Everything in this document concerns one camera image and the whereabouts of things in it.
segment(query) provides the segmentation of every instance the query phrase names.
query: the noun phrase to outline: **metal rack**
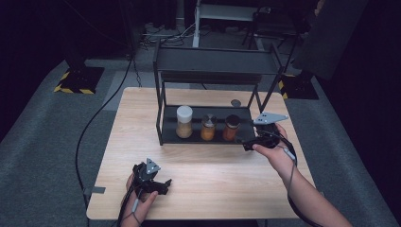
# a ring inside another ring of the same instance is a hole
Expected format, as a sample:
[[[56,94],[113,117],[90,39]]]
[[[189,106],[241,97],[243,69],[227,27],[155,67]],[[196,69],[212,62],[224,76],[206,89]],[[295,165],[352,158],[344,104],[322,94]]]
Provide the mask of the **metal rack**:
[[[253,133],[253,127],[247,124],[252,119],[250,106],[256,98],[259,111],[262,112],[265,109],[274,86],[284,70],[278,53],[274,45],[269,51],[259,51],[161,46],[158,42],[153,57],[153,71],[158,101],[156,129],[160,145],[163,143],[233,143],[224,141],[218,135],[220,133],[217,133],[218,136],[215,136],[212,141],[205,142],[201,139],[201,118],[209,113],[213,113],[218,118],[217,131],[222,131],[227,115],[237,114],[242,124],[239,135]],[[257,88],[262,76],[265,75],[275,76],[275,78],[262,102]],[[167,104],[167,82],[253,85],[253,90],[247,106],[191,106],[194,111],[193,134],[189,138],[182,139],[175,132],[176,111],[179,106]]]

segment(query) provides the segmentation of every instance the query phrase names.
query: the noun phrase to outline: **spice jar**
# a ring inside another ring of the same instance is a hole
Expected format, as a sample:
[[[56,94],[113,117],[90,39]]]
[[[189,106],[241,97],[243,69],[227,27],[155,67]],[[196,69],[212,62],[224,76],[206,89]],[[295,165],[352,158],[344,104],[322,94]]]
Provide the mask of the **spice jar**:
[[[212,140],[215,136],[217,124],[216,117],[212,114],[205,115],[201,120],[201,124],[200,137],[206,141]]]
[[[181,106],[177,109],[176,133],[182,139],[192,134],[192,108],[189,106]]]
[[[226,126],[223,131],[223,138],[226,141],[234,141],[239,127],[239,117],[231,114],[225,119]]]

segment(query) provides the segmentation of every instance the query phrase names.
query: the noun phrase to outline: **black cable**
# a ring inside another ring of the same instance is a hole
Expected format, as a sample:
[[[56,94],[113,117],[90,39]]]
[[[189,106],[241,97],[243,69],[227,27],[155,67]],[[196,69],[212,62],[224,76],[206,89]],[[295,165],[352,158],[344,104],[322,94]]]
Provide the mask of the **black cable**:
[[[156,28],[157,31],[149,31],[150,27],[145,27],[145,34],[143,34],[143,35],[149,35],[149,36],[155,35],[155,34],[161,32],[162,30],[164,30],[165,26],[159,26],[159,27],[154,27],[154,28]]]
[[[202,34],[200,30],[200,36],[207,36],[209,35],[210,32],[212,32],[212,30],[208,30],[206,33]]]
[[[136,81],[138,82],[138,87],[142,87],[142,80],[141,77],[139,76],[138,70],[136,69],[136,62],[133,61],[133,69],[135,71],[136,74]]]
[[[78,155],[79,155],[79,146],[80,146],[80,142],[82,141],[83,135],[85,134],[85,132],[88,130],[89,125],[91,125],[92,121],[96,118],[96,116],[104,109],[104,107],[115,97],[115,95],[117,95],[118,91],[121,89],[125,79],[127,78],[127,74],[130,70],[131,67],[131,63],[132,63],[133,59],[130,59],[130,63],[127,67],[125,76],[123,77],[120,86],[117,88],[117,90],[114,92],[114,94],[100,107],[100,109],[92,116],[92,118],[89,120],[89,122],[86,124],[85,128],[83,129],[82,133],[80,134],[78,143],[77,143],[77,149],[76,149],[76,156],[75,156],[75,169],[76,169],[76,173],[77,173],[77,177],[78,177],[78,181],[79,181],[79,186],[80,186],[80,190],[82,192],[82,196],[83,196],[83,200],[85,202],[85,209],[88,209],[88,199],[86,198],[85,194],[84,194],[84,190],[85,187],[83,186],[83,182],[82,179],[80,177],[80,173],[79,173],[79,167],[78,167]]]
[[[128,200],[130,199],[130,196],[131,196],[131,194],[132,194],[132,192],[134,192],[135,191],[135,185],[134,185],[134,180],[133,180],[133,178],[132,178],[132,181],[131,181],[131,185],[130,185],[130,188],[128,189],[128,191],[127,191],[127,193],[125,194],[125,196],[124,196],[124,200],[123,200],[123,202],[121,203],[121,209],[120,209],[120,213],[118,214],[118,220],[117,220],[117,227],[120,227],[121,226],[121,222],[123,221],[123,216],[124,216],[124,211],[125,211],[125,209],[126,209],[126,207],[127,207],[127,203],[128,203]]]
[[[181,32],[178,28],[177,31],[179,32],[176,35],[171,35],[168,36],[167,38],[161,39],[161,45],[164,46],[182,46],[185,44],[183,41],[185,38],[190,37],[187,34],[193,33],[194,32],[194,25],[192,24],[189,28],[187,28],[185,31]]]

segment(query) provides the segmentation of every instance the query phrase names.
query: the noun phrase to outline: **black backdrop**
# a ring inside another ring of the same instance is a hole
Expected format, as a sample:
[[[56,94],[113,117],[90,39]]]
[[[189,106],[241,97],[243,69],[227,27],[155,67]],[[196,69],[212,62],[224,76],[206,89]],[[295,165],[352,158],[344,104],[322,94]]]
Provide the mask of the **black backdrop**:
[[[398,223],[401,223],[400,9],[398,0],[369,1],[333,78],[319,79]]]
[[[61,17],[71,40],[84,59],[110,56],[127,49],[119,44],[128,42],[118,1],[66,0],[91,25],[114,41],[90,28],[62,0],[57,1],[60,1]],[[42,13],[36,0],[0,1],[0,141],[44,77],[64,59],[57,32],[44,22]]]

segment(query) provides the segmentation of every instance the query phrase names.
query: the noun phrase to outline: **human hand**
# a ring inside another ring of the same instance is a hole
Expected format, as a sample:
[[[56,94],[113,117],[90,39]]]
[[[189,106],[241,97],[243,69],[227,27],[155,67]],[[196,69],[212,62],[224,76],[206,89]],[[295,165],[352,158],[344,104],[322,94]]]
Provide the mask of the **human hand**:
[[[286,130],[278,123],[275,123],[278,131],[287,139]],[[261,145],[254,144],[253,149],[268,158],[271,166],[278,172],[282,178],[290,176],[293,161],[283,151],[287,145],[280,140],[280,143],[274,148],[265,148]]]
[[[129,190],[132,180],[133,180],[133,173],[129,176],[127,179],[126,187],[127,190]],[[132,191],[130,200],[127,203],[126,210],[124,211],[124,220],[122,221],[121,226],[130,226],[130,227],[136,227],[140,226],[140,224],[145,220],[147,217],[148,211],[150,209],[150,206],[154,203],[156,200],[156,197],[158,195],[157,191],[154,191],[148,195],[147,198],[139,198],[138,206],[134,212],[132,213],[132,207],[133,204],[135,203],[137,196],[135,191]]]

